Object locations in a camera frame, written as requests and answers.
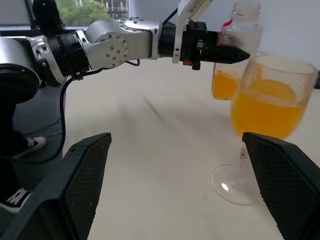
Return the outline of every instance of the shoe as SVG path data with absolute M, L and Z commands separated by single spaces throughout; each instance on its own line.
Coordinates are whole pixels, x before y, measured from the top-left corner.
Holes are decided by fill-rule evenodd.
M 27 148 L 19 152 L 18 154 L 14 155 L 12 158 L 16 160 L 22 159 L 23 157 L 31 153 L 39 151 L 47 144 L 47 140 L 43 136 L 35 137 L 33 139 L 27 138 L 27 141 L 28 141 Z
M 21 188 L 6 201 L 0 201 L 0 207 L 9 211 L 10 213 L 17 214 L 27 202 L 31 193 L 31 191 Z

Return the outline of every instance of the window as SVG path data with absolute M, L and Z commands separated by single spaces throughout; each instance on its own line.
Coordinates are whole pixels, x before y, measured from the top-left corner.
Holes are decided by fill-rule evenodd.
M 60 18 L 66 26 L 88 26 L 97 20 L 128 17 L 128 0 L 56 0 Z

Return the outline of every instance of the robotic arm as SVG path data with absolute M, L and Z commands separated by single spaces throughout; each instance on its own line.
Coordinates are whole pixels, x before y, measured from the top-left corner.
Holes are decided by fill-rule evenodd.
M 249 58 L 237 47 L 217 46 L 219 33 L 208 31 L 204 22 L 190 20 L 185 25 L 187 19 L 199 17 L 210 2 L 182 0 L 177 25 L 131 17 L 99 20 L 86 30 L 49 38 L 0 37 L 0 94 L 17 104 L 23 103 L 40 87 L 57 87 L 70 77 L 82 80 L 129 60 L 170 57 L 173 62 L 178 59 L 199 70 L 201 61 L 232 64 Z

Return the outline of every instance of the tree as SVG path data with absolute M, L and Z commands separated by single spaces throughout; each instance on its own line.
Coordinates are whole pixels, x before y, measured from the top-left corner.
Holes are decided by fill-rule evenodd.
M 94 0 L 82 0 L 79 6 L 75 0 L 60 0 L 57 7 L 66 26 L 88 26 L 97 20 L 112 20 L 105 5 Z

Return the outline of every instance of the wine glass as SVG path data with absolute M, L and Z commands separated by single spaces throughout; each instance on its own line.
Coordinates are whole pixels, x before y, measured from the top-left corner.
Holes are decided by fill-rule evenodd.
M 311 64 L 292 58 L 253 57 L 232 99 L 231 121 L 237 135 L 288 137 L 304 115 L 317 74 Z M 259 194 L 245 145 L 239 164 L 218 167 L 211 180 L 222 198 L 237 205 L 251 205 Z

